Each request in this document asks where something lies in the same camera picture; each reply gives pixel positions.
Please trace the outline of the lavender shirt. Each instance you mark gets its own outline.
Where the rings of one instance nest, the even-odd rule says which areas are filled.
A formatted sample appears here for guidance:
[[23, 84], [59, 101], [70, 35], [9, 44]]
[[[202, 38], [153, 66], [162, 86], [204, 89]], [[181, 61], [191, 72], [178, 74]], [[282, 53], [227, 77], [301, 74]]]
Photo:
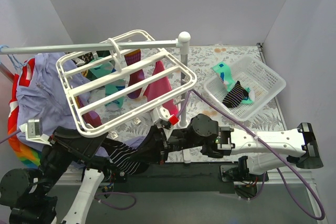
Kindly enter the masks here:
[[[29, 86], [18, 85], [16, 89], [19, 105], [18, 125], [26, 123], [29, 119], [40, 119], [43, 133], [48, 136], [52, 135], [59, 126], [76, 129], [56, 70], [56, 61], [62, 56], [64, 56], [63, 52], [37, 54], [34, 57], [34, 72]], [[136, 137], [125, 144], [136, 149], [143, 139], [142, 136]], [[98, 149], [96, 155], [109, 158], [103, 147]]]

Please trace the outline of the white sock drying hanger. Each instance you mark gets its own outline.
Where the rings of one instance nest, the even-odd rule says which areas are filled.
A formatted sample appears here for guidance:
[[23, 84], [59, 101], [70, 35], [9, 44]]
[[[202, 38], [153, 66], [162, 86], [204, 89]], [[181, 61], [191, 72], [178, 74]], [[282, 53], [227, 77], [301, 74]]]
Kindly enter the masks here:
[[[148, 58], [150, 56], [153, 56], [155, 55], [156, 53], [158, 53], [158, 50], [157, 49], [154, 49], [154, 48], [151, 48], [151, 49], [140, 49], [141, 50], [141, 60], [145, 59], [145, 58]], [[94, 52], [91, 52], [93, 54], [93, 60], [90, 62], [90, 63], [93, 63], [95, 62], [96, 60], [98, 59], [102, 59], [108, 55], [110, 55], [110, 51], [108, 50], [105, 50], [105, 51], [94, 51]], [[72, 70], [72, 69], [76, 69], [78, 68], [76, 66], [76, 64], [73, 62], [73, 59], [67, 61], [65, 64], [64, 64], [64, 69], [69, 71], [69, 70]], [[162, 59], [161, 60], [163, 62], [163, 65], [164, 65], [164, 68], [167, 69], [167, 68], [170, 68], [172, 66], [172, 64], [167, 60], [167, 59]], [[122, 67], [126, 67], [127, 64], [126, 64], [126, 61], [125, 61], [125, 58], [124, 56], [122, 57], [122, 60], [120, 61], [121, 63], [121, 66]], [[143, 72], [144, 72], [144, 77], [145, 79], [148, 78], [148, 77], [151, 77], [153, 76], [153, 72], [154, 72], [154, 68], [155, 68], [155, 64], [152, 64], [148, 67], [145, 67], [143, 68]], [[181, 74], [179, 71], [176, 71], [174, 73], [171, 73], [170, 75], [167, 76], [168, 79], [169, 79], [169, 82], [170, 82], [170, 85], [172, 87], [172, 90], [178, 88], [181, 86], [181, 83], [185, 83], [187, 81], [187, 78]], [[125, 81], [126, 81], [126, 84], [125, 84], [125, 88], [129, 87], [128, 84], [129, 84], [129, 79], [130, 79], [130, 76], [127, 76], [125, 78], [123, 78]], [[78, 87], [78, 86], [81, 86], [83, 84], [87, 84], [89, 82], [92, 82], [92, 81], [95, 81], [93, 80], [93, 75], [91, 74], [91, 72], [89, 71], [89, 69], [87, 70], [84, 70], [83, 72], [81, 73], [78, 73], [74, 76], [72, 76], [71, 78], [69, 78], [69, 84], [75, 88], [75, 87]], [[145, 87], [142, 87], [142, 91], [141, 93], [144, 93], [145, 90], [146, 90], [147, 86]], [[105, 98], [105, 87], [104, 86], [101, 86], [97, 89], [94, 89], [92, 91], [89, 91], [87, 93], [83, 93], [81, 94], [80, 96], [78, 97], [75, 97], [75, 104], [79, 107], [79, 108], [82, 108], [88, 104], [91, 104], [91, 103], [94, 103], [102, 98]], [[143, 105], [145, 103], [147, 103], [147, 98], [145, 98], [145, 101], [139, 105], [136, 105], [133, 109], [139, 107], [140, 105]], [[96, 109], [102, 109], [103, 107], [105, 107], [104, 105], [103, 106], [100, 106]], [[133, 109], [126, 109], [122, 112], [120, 112], [119, 115], [115, 116], [114, 118], [112, 119], [115, 119], [117, 118], [118, 116], [122, 115], [122, 114], [125, 114], [126, 112], [129, 112]], [[93, 123], [87, 123], [85, 120], [84, 120], [84, 116], [87, 115], [88, 113], [84, 114], [82, 116], [83, 118], [83, 121], [85, 122], [85, 124], [87, 126], [89, 126], [89, 128], [97, 128], [101, 125], [103, 125], [104, 123], [102, 123], [101, 125], [98, 125], [98, 126], [95, 126]]]

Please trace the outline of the pink sock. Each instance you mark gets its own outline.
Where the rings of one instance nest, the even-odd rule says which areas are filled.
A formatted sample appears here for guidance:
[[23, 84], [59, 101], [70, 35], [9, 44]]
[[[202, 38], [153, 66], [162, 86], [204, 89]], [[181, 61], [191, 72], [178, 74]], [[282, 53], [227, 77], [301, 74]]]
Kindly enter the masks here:
[[[162, 71], [164, 71], [164, 65], [162, 61], [157, 61], [155, 63], [155, 68], [153, 75], [156, 75]], [[168, 77], [163, 77], [154, 83], [150, 83], [145, 92], [144, 96], [147, 98], [147, 101], [151, 101], [153, 99], [156, 99], [162, 95], [166, 95], [168, 92], [172, 90], [172, 87], [170, 85]], [[177, 115], [178, 113], [178, 108], [177, 106], [173, 103], [173, 100], [169, 100], [165, 103], [162, 104], [162, 106], [167, 109], [170, 113], [170, 115]]]

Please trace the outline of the teal patterned sock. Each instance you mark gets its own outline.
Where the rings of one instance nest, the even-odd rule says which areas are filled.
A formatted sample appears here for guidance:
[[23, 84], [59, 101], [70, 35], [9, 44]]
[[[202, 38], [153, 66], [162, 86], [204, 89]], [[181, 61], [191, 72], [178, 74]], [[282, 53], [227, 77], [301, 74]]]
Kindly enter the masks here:
[[[212, 70], [216, 73], [219, 80], [222, 82], [223, 87], [228, 93], [234, 87], [235, 83], [237, 82], [236, 80], [233, 79], [230, 66], [228, 66], [224, 62], [220, 62], [216, 64], [215, 66], [213, 66]], [[249, 98], [248, 100], [242, 101], [241, 104], [252, 104], [255, 101], [255, 92], [252, 88], [245, 88], [245, 89], [249, 93]]]

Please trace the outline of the floral table mat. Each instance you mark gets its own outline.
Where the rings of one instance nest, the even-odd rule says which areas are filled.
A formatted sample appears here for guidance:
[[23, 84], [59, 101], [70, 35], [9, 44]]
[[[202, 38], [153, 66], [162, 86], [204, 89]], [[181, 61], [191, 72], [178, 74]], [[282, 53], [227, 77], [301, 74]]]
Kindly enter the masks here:
[[[216, 75], [204, 84], [209, 104], [215, 104], [225, 116], [239, 124], [247, 120], [273, 99], [286, 86], [285, 80], [264, 63], [243, 56], [229, 66], [221, 62], [214, 66]], [[185, 129], [167, 129], [152, 126], [140, 143], [131, 161], [163, 163], [170, 152], [202, 147], [201, 153], [211, 158], [240, 153], [266, 154], [261, 136], [276, 152], [287, 156], [300, 154], [299, 147], [289, 143], [285, 132], [244, 132], [242, 129], [219, 126], [205, 114], [191, 119]]]

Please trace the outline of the white plastic basket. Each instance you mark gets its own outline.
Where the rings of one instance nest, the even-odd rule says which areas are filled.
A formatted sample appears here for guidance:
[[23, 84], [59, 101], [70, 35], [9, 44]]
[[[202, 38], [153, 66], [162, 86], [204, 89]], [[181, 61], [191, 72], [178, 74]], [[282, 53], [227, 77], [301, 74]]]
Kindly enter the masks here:
[[223, 99], [230, 89], [221, 83], [216, 74], [205, 82], [204, 93], [217, 108], [242, 122], [256, 114], [286, 86], [286, 81], [278, 73], [251, 56], [242, 56], [227, 68], [231, 73], [231, 78], [227, 81], [239, 81], [242, 87], [252, 92], [253, 102], [247, 104], [243, 101], [236, 108], [227, 108]]

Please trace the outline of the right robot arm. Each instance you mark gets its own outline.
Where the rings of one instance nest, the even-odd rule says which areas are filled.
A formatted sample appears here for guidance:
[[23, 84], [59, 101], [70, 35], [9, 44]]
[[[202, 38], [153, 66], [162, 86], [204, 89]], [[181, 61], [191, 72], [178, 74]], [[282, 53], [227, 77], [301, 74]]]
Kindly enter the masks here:
[[205, 114], [193, 117], [183, 129], [152, 126], [130, 160], [163, 164], [169, 153], [195, 147], [200, 147], [202, 155], [214, 159], [240, 154], [232, 176], [246, 181], [290, 164], [300, 169], [323, 167], [310, 123], [300, 123], [293, 130], [254, 133], [220, 126]]

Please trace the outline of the yellow orange sock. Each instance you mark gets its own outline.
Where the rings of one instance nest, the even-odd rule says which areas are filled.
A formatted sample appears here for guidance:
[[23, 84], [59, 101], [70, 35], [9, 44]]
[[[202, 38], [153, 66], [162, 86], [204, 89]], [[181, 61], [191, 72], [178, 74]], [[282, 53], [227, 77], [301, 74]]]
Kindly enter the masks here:
[[93, 60], [93, 54], [90, 52], [90, 53], [81, 55], [77, 58], [74, 58], [73, 62], [76, 64], [77, 67], [81, 67], [83, 65], [90, 63], [92, 60]]

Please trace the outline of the magenta purple sock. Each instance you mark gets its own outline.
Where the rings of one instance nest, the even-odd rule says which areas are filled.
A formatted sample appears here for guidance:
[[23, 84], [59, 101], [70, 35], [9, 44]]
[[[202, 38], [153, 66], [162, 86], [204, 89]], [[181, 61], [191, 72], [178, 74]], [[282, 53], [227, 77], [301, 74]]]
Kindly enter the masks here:
[[[137, 63], [139, 61], [141, 61], [141, 50], [137, 49], [129, 54], [124, 55], [125, 61], [127, 66], [130, 66], [134, 63]], [[130, 79], [129, 79], [129, 84], [128, 86], [132, 86], [142, 80], [144, 80], [144, 72], [142, 69], [138, 70], [137, 72], [134, 72], [132, 74], [130, 74]], [[128, 94], [128, 97], [130, 99], [136, 99], [140, 96], [142, 91], [142, 88], [139, 88], [131, 93]]]

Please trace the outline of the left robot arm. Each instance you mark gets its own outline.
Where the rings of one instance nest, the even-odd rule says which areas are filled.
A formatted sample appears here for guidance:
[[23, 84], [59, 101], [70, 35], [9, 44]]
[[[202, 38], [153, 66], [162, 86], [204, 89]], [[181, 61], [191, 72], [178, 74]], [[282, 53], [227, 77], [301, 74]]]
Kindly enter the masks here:
[[11, 209], [9, 223], [57, 223], [58, 198], [48, 193], [73, 162], [86, 166], [82, 184], [61, 223], [85, 223], [95, 192], [111, 178], [112, 170], [96, 152], [107, 133], [82, 136], [77, 130], [57, 127], [43, 147], [38, 168], [16, 168], [1, 180], [1, 205]]

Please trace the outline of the grey clothes rack stand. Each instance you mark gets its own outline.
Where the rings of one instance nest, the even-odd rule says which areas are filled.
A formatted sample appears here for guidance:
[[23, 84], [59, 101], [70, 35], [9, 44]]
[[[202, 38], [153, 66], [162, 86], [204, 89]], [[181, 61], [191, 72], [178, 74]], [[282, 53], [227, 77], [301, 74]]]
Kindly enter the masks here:
[[[70, 110], [73, 119], [76, 124], [78, 132], [85, 137], [97, 137], [104, 133], [109, 133], [121, 124], [124, 124], [130, 120], [133, 120], [144, 113], [150, 112], [156, 107], [161, 106], [163, 103], [173, 100], [180, 95], [186, 94], [190, 91], [197, 82], [196, 74], [188, 68], [187, 66], [187, 56], [190, 49], [191, 36], [188, 32], [183, 31], [179, 34], [177, 39], [174, 40], [155, 40], [144, 30], [133, 30], [128, 33], [122, 34], [120, 36], [109, 38], [100, 43], [94, 44], [73, 44], [73, 45], [58, 45], [58, 46], [34, 46], [34, 47], [2, 47], [1, 54], [37, 54], [37, 53], [47, 53], [47, 52], [66, 52], [65, 56], [62, 56], [56, 62], [56, 69], [62, 88], [64, 90], [67, 102], [70, 106]], [[130, 66], [122, 67], [120, 61], [125, 54], [131, 53], [136, 49], [157, 49], [158, 53], [148, 58], [145, 58], [137, 63]], [[110, 51], [110, 55], [98, 59], [93, 63], [86, 64], [82, 67], [78, 67], [72, 70], [65, 70], [64, 64], [82, 54], [94, 51]], [[129, 86], [121, 91], [118, 91], [112, 95], [102, 98], [94, 103], [88, 104], [82, 108], [79, 108], [75, 104], [75, 97], [80, 96], [83, 93], [87, 93], [94, 89], [97, 89], [109, 82], [116, 81], [118, 79], [123, 79], [130, 74], [137, 72], [140, 69], [148, 67], [155, 64], [157, 61], [162, 59], [167, 59], [172, 66], [165, 69], [164, 71], [146, 78], [132, 86]], [[84, 70], [91, 69], [97, 65], [107, 63], [110, 61], [115, 62], [116, 72], [113, 72], [107, 76], [98, 78], [95, 81], [83, 84], [81, 86], [73, 88], [69, 84], [69, 78], [72, 76], [83, 72]], [[152, 101], [149, 101], [139, 107], [126, 112], [118, 116], [115, 119], [108, 121], [107, 123], [97, 127], [89, 128], [83, 121], [82, 116], [100, 106], [103, 106], [119, 97], [123, 97], [139, 88], [145, 87], [150, 83], [167, 77], [171, 73], [179, 71], [183, 74], [187, 81], [181, 83], [181, 86], [168, 92], [166, 95], [162, 95]]]

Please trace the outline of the red rainbow garment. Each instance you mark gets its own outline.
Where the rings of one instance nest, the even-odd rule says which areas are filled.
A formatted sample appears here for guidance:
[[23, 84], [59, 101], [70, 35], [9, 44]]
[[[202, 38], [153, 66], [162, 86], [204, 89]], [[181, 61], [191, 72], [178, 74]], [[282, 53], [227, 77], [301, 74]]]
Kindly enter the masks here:
[[[34, 72], [35, 59], [26, 61], [27, 66], [23, 67], [22, 76], [18, 73], [14, 74], [14, 83], [12, 85], [12, 97], [9, 102], [10, 113], [8, 116], [7, 133], [12, 134], [17, 130], [17, 120], [19, 113], [19, 105], [16, 98], [17, 86], [27, 87], [30, 84], [32, 74]], [[28, 168], [37, 168], [40, 165], [40, 152], [22, 143], [17, 135], [9, 138], [9, 144], [13, 149], [17, 158]]]

